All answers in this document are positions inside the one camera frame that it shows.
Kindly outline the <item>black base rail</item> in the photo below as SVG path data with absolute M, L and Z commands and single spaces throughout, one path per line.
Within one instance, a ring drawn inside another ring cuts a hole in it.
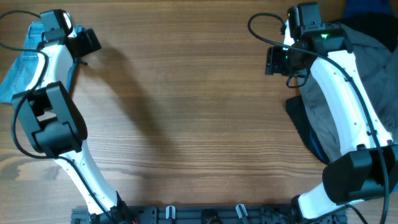
M 315 220 L 299 217 L 287 204 L 229 207 L 129 207 L 123 212 L 112 208 L 107 214 L 90 214 L 85 209 L 74 209 L 71 223 L 142 223 L 142 224 L 283 224 L 326 223 L 347 224 L 346 212 L 339 211 Z

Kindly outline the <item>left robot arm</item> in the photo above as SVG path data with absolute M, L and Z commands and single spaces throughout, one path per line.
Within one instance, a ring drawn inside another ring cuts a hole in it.
M 36 153 L 21 147 L 15 129 L 12 137 L 23 154 L 52 159 L 68 174 L 85 199 L 88 223 L 136 223 L 134 214 L 93 160 L 85 121 L 64 82 L 47 81 L 47 77 L 68 74 L 76 59 L 100 48 L 93 29 L 83 29 L 71 34 L 52 31 L 36 48 L 27 50 L 36 54 L 38 66 L 34 83 L 12 97 L 12 120 L 21 123 Z

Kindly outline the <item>light blue denim jeans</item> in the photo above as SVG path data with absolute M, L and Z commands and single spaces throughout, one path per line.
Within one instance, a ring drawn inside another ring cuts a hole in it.
M 36 49 L 42 41 L 42 33 L 44 31 L 43 23 L 34 21 L 28 28 L 23 48 Z M 75 69 L 80 61 L 81 58 L 76 58 L 68 68 L 68 73 L 56 76 L 44 76 L 42 85 L 38 88 L 45 87 L 52 82 L 62 81 L 65 89 L 69 92 Z M 33 87 L 38 78 L 38 75 L 35 75 L 36 69 L 39 68 L 38 64 L 39 58 L 34 52 L 22 52 L 15 59 L 4 80 L 1 82 L 1 103 L 9 104 L 14 94 L 25 91 L 27 87 Z

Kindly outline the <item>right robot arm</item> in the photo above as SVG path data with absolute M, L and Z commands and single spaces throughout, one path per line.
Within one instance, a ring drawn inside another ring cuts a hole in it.
M 295 198 L 297 220 L 319 220 L 367 200 L 388 201 L 397 183 L 397 144 L 371 104 L 345 30 L 296 35 L 283 27 L 282 35 L 284 41 L 268 50 L 266 73 L 314 80 L 339 141 L 339 156 L 324 168 L 321 183 Z

